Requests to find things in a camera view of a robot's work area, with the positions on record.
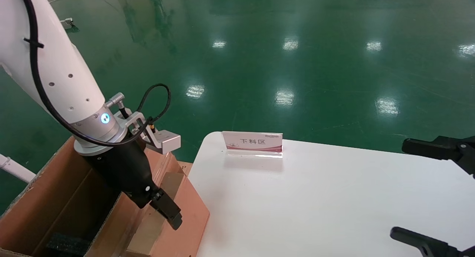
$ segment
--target white pole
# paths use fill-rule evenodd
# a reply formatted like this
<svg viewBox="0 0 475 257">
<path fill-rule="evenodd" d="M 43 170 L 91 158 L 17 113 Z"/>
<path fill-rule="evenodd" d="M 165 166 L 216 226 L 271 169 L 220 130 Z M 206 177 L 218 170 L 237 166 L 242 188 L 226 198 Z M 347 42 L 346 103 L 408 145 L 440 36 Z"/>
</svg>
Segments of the white pole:
<svg viewBox="0 0 475 257">
<path fill-rule="evenodd" d="M 5 157 L 2 154 L 0 154 L 0 169 L 9 172 L 26 183 L 29 183 L 36 176 L 36 174 L 29 169 L 26 169 L 13 159 L 10 159 L 10 157 Z"/>
</svg>

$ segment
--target black cable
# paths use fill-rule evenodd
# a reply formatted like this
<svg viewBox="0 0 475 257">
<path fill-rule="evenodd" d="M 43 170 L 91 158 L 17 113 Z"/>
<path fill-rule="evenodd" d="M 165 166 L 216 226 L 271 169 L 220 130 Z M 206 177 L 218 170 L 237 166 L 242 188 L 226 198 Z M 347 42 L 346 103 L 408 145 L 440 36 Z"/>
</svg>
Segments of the black cable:
<svg viewBox="0 0 475 257">
<path fill-rule="evenodd" d="M 168 108 L 170 107 L 170 103 L 171 103 L 171 91 L 170 91 L 170 88 L 168 88 L 167 85 L 164 85 L 163 83 L 157 83 L 156 85 L 153 85 L 153 86 L 150 86 L 147 91 L 145 92 L 144 94 L 144 97 L 142 98 L 142 100 L 140 101 L 140 104 L 139 106 L 137 107 L 137 111 L 138 112 L 142 112 L 142 107 L 144 106 L 144 103 L 145 101 L 147 100 L 147 97 L 148 97 L 148 94 L 150 93 L 150 91 L 153 89 L 153 88 L 157 88 L 158 86 L 162 86 L 163 88 L 165 88 L 167 90 L 167 104 L 165 105 L 165 108 L 163 108 L 163 110 L 161 111 L 161 113 L 153 118 L 151 121 L 150 121 L 150 125 L 153 124 L 154 122 L 156 122 L 156 120 L 158 120 L 160 117 L 162 117 L 168 110 Z"/>
<path fill-rule="evenodd" d="M 119 108 L 119 111 L 122 114 L 122 116 L 124 117 L 124 119 L 129 118 L 130 115 L 125 111 L 125 108 Z"/>
<path fill-rule="evenodd" d="M 150 117 L 148 118 L 145 122 L 144 125 L 141 126 L 141 128 L 138 130 L 136 134 L 134 134 L 132 137 L 130 137 L 127 140 L 123 140 L 121 142 L 103 142 L 97 139 L 94 139 L 92 137 L 88 137 L 87 135 L 79 132 L 76 130 L 72 125 L 70 125 L 66 120 L 58 113 L 58 111 L 54 108 L 52 105 L 51 101 L 48 98 L 48 95 L 46 94 L 45 89 L 43 88 L 43 84 L 41 83 L 41 78 L 39 77 L 39 70 L 38 70 L 38 48 L 43 48 L 43 44 L 41 44 L 38 41 L 38 22 L 36 19 L 36 13 L 35 9 L 33 7 L 33 3 L 31 0 L 23 0 L 25 3 L 25 8 L 28 14 L 28 19 L 29 19 L 29 29 L 30 29 L 30 38 L 29 39 L 24 39 L 30 44 L 30 66 L 31 66 L 31 76 L 33 77 L 33 81 L 36 86 L 36 90 L 38 91 L 39 97 L 41 99 L 41 102 L 45 105 L 46 109 L 49 111 L 49 113 L 66 129 L 68 129 L 69 132 L 73 133 L 76 135 L 76 137 L 79 137 L 80 139 L 83 139 L 87 142 L 99 145 L 99 146 L 105 146 L 105 147 L 114 147 L 114 146 L 119 146 L 119 145 L 124 145 L 127 144 L 131 141 L 136 140 L 142 132 L 145 131 L 147 126 L 153 121 L 153 119 Z"/>
</svg>

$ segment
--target black clamp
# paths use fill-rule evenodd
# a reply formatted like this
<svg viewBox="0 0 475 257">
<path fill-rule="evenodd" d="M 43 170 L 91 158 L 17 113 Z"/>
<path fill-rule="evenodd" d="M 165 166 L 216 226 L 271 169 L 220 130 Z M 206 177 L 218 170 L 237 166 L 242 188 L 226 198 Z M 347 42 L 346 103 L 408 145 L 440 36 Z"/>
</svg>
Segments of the black clamp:
<svg viewBox="0 0 475 257">
<path fill-rule="evenodd" d="M 451 159 L 475 178 L 475 136 L 464 139 L 438 136 L 432 142 L 406 139 L 402 151 L 432 159 Z M 418 248 L 424 257 L 475 257 L 475 246 L 459 251 L 444 241 L 400 227 L 392 228 L 390 237 Z"/>
<path fill-rule="evenodd" d="M 438 136 L 432 142 L 406 139 L 402 151 L 432 159 L 451 159 L 467 174 L 475 174 L 475 136 L 456 139 Z"/>
</svg>

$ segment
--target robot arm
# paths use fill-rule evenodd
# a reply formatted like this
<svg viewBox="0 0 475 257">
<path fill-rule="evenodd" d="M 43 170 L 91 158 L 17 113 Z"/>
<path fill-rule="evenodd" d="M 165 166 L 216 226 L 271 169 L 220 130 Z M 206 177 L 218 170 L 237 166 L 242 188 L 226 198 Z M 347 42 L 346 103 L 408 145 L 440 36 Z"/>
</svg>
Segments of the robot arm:
<svg viewBox="0 0 475 257">
<path fill-rule="evenodd" d="M 0 64 L 40 106 L 75 137 L 75 150 L 106 183 L 143 208 L 149 204 L 176 230 L 180 208 L 151 178 L 146 155 L 138 144 L 161 143 L 152 132 L 156 118 L 124 113 L 123 95 L 105 103 L 104 95 L 77 48 L 71 43 L 47 0 L 0 0 Z M 112 115 L 118 104 L 122 113 Z"/>
</svg>

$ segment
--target green epoxy floor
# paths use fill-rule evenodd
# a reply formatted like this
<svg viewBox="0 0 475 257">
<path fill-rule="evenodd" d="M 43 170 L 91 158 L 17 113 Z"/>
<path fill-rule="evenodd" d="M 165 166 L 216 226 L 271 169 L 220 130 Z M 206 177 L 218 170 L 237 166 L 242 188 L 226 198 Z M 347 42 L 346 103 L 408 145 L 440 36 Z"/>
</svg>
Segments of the green epoxy floor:
<svg viewBox="0 0 475 257">
<path fill-rule="evenodd" d="M 192 162 L 206 134 L 400 152 L 407 137 L 475 134 L 475 0 L 58 0 L 106 97 L 153 83 Z M 2 72 L 0 152 L 34 172 L 69 137 Z M 145 115 L 165 103 L 150 95 Z M 25 184 L 1 171 L 0 210 Z"/>
</svg>

